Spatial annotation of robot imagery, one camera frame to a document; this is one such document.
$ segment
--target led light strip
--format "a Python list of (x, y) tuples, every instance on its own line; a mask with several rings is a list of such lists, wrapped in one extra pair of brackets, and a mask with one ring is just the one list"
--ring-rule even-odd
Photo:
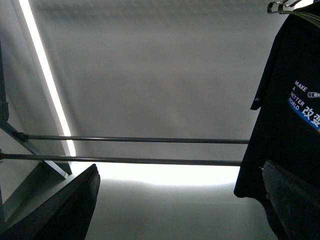
[[(68, 126), (68, 122), (64, 113), (64, 110), (62, 108), (60, 98), (57, 92), (57, 88), (54, 82), (54, 78), (52, 76), (52, 72), (50, 70), (50, 66), (48, 63), (48, 59), (45, 53), (44, 46), (41, 42), (40, 35), (38, 28), (36, 26), (35, 18), (32, 14), (30, 4), (28, 0), (19, 0), (20, 6), (22, 8), (22, 12), (26, 21), (26, 24), (28, 26), (29, 32), (31, 34), (31, 38), (35, 47), (36, 54), (38, 56), (38, 59), (40, 61), (40, 65), (44, 74), (44, 78), (46, 81), (46, 84), (49, 88), (49, 92), (56, 110), (56, 113), (58, 115), (63, 134), (65, 136), (71, 136), (71, 132)], [(67, 145), (69, 148), (69, 152), (71, 156), (76, 156), (76, 149), (74, 142), (72, 140), (67, 140)]]

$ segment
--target metal frame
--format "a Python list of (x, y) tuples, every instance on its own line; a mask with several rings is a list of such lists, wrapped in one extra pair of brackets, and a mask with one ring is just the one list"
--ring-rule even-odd
[[(73, 140), (73, 141), (105, 141), (105, 142), (136, 142), (136, 143), (179, 143), (179, 144), (248, 144), (246, 139), (205, 139), (205, 138), (151, 138), (151, 137), (100, 137), (100, 136), (53, 136), (28, 135), (15, 131), (13, 137), (22, 144), (30, 144), (29, 140)], [(53, 156), (0, 154), (2, 159), (71, 161), (71, 162), (101, 162), (126, 164), (167, 164), (167, 165), (211, 165), (211, 166), (240, 166), (240, 161), (224, 160), (187, 160), (187, 159), (159, 159), (159, 158), (124, 158), (124, 157), (90, 157), (90, 156)]]
[(41, 156), (41, 161), (45, 164), (49, 165), (53, 170), (55, 170), (58, 174), (60, 174), (63, 178), (67, 178), (69, 174), (72, 174), (71, 168), (69, 164), (65, 163), (55, 163), (51, 160), (46, 160), (45, 154), (40, 151), (36, 146), (34, 146), (29, 141), (23, 141), (20, 137), (17, 136), (18, 131), (11, 126), (8, 122), (0, 122), (0, 128), (6, 132), (9, 136), (11, 136), (14, 140), (16, 140), (19, 144), (21, 144), (25, 149), (27, 149), (30, 153), (34, 155)]

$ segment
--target hanging rod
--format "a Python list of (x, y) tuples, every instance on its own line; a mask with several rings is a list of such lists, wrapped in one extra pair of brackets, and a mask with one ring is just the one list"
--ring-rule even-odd
[(123, 157), (90, 157), (90, 156), (50, 156), (31, 154), (0, 153), (0, 159), (20, 160), (49, 160), (63, 162), (95, 162), (95, 163), (124, 163), (124, 164), (166, 164), (166, 165), (206, 165), (239, 167), (241, 161), (223, 160), (185, 160), (185, 159), (156, 159), (156, 158), (123, 158)]
[(152, 138), (152, 137), (100, 137), (100, 136), (45, 136), (21, 135), (25, 140), (74, 140), (74, 141), (107, 141), (136, 143), (177, 143), (177, 144), (248, 144), (247, 139), (205, 139), (205, 138)]

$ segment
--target black garment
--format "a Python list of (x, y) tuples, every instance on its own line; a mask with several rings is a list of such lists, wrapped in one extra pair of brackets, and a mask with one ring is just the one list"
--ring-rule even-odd
[[(320, 16), (320, 2), (296, 11)], [(240, 167), (234, 189), (237, 197), (255, 198), (273, 211), (266, 199), (262, 175), (266, 160), (320, 188), (317, 93), (320, 93), (320, 29), (289, 15), (275, 37), (251, 106), (252, 110), (261, 109)]]

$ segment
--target blue stripe graphic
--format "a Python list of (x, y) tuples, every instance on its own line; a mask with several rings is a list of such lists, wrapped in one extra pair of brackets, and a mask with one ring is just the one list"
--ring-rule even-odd
[(317, 132), (319, 132), (320, 127), (317, 127), (316, 125), (314, 125), (312, 123), (312, 121), (310, 119), (308, 119), (301, 111), (297, 110), (292, 103), (290, 102), (290, 98), (288, 99), (288, 103), (290, 105), (290, 107), (301, 117), (303, 118), (303, 120), (305, 120), (308, 124), (310, 124), (315, 130), (317, 130)]

